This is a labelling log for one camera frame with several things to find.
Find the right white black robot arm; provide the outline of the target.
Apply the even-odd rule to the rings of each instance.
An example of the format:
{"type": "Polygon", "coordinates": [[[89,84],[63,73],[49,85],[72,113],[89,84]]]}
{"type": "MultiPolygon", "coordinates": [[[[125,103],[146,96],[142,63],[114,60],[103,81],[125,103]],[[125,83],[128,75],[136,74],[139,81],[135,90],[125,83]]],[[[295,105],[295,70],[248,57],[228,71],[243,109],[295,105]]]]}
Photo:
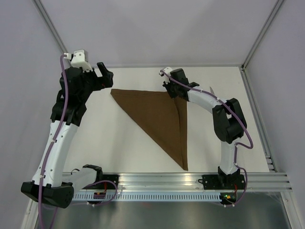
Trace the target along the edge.
{"type": "Polygon", "coordinates": [[[203,90],[196,82],[189,82],[183,69],[163,68],[159,75],[165,78],[163,86],[171,98],[182,98],[194,103],[213,116],[213,129],[221,142],[221,161],[217,175],[204,175],[204,189],[245,189],[245,177],[237,165],[236,144],[244,135],[247,124],[239,101],[221,100],[212,92],[203,90]]]}

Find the brown cloth napkin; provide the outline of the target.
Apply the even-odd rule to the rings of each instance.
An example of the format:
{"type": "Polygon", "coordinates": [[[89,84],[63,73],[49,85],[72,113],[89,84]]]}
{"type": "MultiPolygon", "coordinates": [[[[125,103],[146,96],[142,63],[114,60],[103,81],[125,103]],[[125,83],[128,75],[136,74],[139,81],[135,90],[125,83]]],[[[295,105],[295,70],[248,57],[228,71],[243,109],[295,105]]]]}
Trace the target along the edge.
{"type": "Polygon", "coordinates": [[[119,107],[173,159],[188,170],[187,102],[167,92],[112,89],[119,107]]]}

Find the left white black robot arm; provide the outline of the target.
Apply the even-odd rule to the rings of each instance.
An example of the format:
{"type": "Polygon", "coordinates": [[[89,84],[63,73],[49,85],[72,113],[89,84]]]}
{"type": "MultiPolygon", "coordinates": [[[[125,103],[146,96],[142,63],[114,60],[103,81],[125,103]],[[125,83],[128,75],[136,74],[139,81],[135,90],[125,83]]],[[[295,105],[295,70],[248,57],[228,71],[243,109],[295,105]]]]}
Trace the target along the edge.
{"type": "Polygon", "coordinates": [[[64,69],[61,74],[61,89],[52,108],[49,139],[42,160],[32,180],[21,186],[21,192],[38,203],[67,208],[73,195],[84,187],[99,189],[104,184],[99,166],[86,164],[79,172],[68,177],[62,175],[90,95],[113,86],[113,72],[102,62],[97,67],[101,76],[94,69],[85,72],[81,67],[64,69]]]}

